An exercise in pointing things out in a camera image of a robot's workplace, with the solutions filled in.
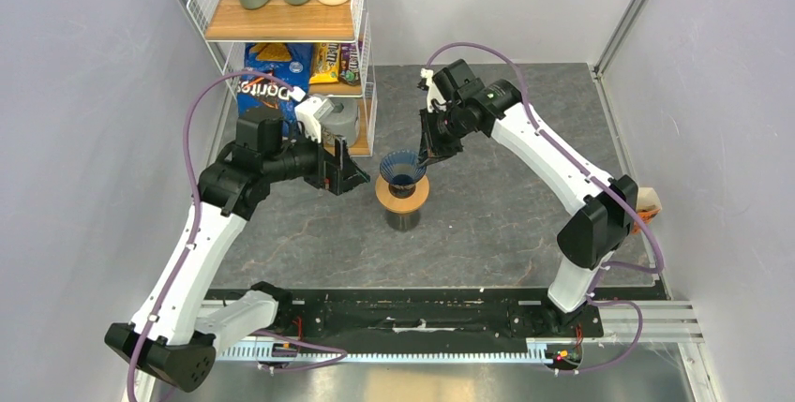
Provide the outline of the glass coffee carafe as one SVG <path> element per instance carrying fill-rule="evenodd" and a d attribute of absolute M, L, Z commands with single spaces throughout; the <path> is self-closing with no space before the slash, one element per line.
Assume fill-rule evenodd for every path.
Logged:
<path fill-rule="evenodd" d="M 419 224 L 421 212 L 416 210 L 410 213 L 396 213 L 386 210 L 384 217 L 391 229 L 405 232 L 413 230 Z"/>

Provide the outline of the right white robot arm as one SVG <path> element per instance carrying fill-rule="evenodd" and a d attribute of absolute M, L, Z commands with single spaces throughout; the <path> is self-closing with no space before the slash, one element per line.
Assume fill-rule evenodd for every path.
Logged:
<path fill-rule="evenodd" d="M 481 132 L 540 177 L 570 215 L 557 235 L 561 264 L 532 319 L 537 335 L 566 335 L 584 313 L 598 269 L 634 226 L 637 183 L 587 163 L 525 107 L 515 85 L 507 80 L 485 85 L 463 60 L 438 71 L 422 69 L 418 87 L 427 94 L 420 111 L 421 166 L 455 156 L 465 136 Z"/>

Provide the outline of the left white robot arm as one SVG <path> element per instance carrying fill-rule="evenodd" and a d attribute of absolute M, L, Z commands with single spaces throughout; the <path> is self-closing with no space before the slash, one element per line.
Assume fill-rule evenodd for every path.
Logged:
<path fill-rule="evenodd" d="M 340 195 L 368 181 L 348 150 L 359 132 L 357 109 L 314 97 L 300 103 L 295 116 L 285 137 L 279 110 L 246 111 L 233 141 L 200 174 L 198 202 L 151 295 L 132 320 L 112 324 L 105 335 L 136 370 L 189 393 L 206 380 L 217 357 L 244 337 L 292 328 L 291 294 L 265 282 L 209 316 L 200 310 L 225 255 L 273 184 L 300 178 Z"/>

